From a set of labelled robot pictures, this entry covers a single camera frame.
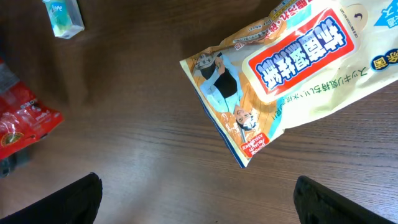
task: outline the plastic package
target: plastic package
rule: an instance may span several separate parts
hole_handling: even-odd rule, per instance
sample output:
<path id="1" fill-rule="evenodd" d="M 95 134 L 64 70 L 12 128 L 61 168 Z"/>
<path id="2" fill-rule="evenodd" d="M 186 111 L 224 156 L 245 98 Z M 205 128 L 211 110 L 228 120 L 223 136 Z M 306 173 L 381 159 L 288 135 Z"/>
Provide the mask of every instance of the plastic package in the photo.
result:
<path id="1" fill-rule="evenodd" d="M 76 0 L 43 0 L 54 36 L 70 39 L 85 29 Z"/>
<path id="2" fill-rule="evenodd" d="M 63 121 L 0 58 L 0 160 L 37 142 Z"/>
<path id="3" fill-rule="evenodd" d="M 398 0 L 285 0 L 182 60 L 241 167 L 293 128 L 396 81 Z"/>

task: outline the illustrated person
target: illustrated person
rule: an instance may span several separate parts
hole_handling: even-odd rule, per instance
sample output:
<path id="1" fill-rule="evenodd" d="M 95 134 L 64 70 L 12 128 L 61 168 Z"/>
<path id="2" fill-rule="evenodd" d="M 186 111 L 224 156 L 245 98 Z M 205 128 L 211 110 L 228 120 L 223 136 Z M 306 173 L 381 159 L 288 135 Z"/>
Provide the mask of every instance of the illustrated person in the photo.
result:
<path id="1" fill-rule="evenodd" d="M 233 114 L 242 130 L 254 129 L 257 124 L 254 116 L 240 107 L 243 97 L 241 82 L 238 71 L 229 58 L 222 53 L 219 53 L 216 58 L 202 54 L 196 68 L 206 79 L 200 86 L 200 90 L 213 108 L 219 113 Z"/>

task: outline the red packaging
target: red packaging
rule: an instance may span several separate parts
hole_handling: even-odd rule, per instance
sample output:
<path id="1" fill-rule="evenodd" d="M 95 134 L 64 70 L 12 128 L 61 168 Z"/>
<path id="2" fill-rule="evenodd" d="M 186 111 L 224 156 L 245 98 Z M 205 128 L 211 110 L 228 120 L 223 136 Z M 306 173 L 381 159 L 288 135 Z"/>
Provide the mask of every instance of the red packaging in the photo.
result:
<path id="1" fill-rule="evenodd" d="M 0 160 L 33 144 L 63 121 L 0 58 Z"/>

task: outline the brown table surface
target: brown table surface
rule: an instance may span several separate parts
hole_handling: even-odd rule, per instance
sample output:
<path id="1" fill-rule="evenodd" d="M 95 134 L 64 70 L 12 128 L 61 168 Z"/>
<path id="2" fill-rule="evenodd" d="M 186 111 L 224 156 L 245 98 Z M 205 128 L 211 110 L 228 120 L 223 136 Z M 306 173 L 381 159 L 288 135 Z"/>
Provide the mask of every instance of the brown table surface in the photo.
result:
<path id="1" fill-rule="evenodd" d="M 53 36 L 38 0 L 0 0 L 6 62 L 65 122 L 0 180 L 0 217 L 96 172 L 96 223 L 298 223 L 307 175 L 398 222 L 398 83 L 286 130 L 240 169 L 179 60 L 278 1 L 79 1 L 86 30 Z"/>

